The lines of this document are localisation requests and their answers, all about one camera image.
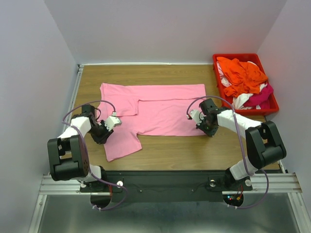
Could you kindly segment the light pink t shirt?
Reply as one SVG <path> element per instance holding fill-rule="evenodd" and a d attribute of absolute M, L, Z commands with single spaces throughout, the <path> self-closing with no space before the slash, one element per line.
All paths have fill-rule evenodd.
<path fill-rule="evenodd" d="M 141 150 L 138 135 L 204 134 L 186 116 L 191 102 L 206 94 L 204 84 L 123 86 L 103 83 L 100 91 L 100 118 L 107 119 L 115 110 L 122 121 L 104 144 L 109 162 Z"/>

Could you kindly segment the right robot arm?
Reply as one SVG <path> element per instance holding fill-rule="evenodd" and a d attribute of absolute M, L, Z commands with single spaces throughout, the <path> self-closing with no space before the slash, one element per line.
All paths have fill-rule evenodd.
<path fill-rule="evenodd" d="M 242 160 L 225 171 L 224 185 L 235 189 L 242 180 L 257 171 L 286 157 L 287 152 L 275 123 L 260 122 L 242 115 L 233 109 L 219 108 L 212 99 L 199 104 L 200 110 L 191 110 L 188 118 L 194 120 L 196 128 L 213 137 L 219 127 L 230 129 L 246 141 L 246 149 L 240 143 Z"/>

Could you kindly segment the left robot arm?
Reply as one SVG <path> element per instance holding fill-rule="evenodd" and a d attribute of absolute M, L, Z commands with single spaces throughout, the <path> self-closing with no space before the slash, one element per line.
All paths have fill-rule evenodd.
<path fill-rule="evenodd" d="M 89 162 L 85 149 L 85 135 L 90 134 L 97 144 L 105 144 L 113 129 L 121 120 L 112 112 L 106 120 L 97 121 L 100 110 L 90 104 L 82 106 L 82 112 L 71 118 L 69 126 L 57 138 L 47 142 L 51 177 L 54 181 L 76 180 L 81 192 L 107 192 L 106 171 L 102 166 Z"/>

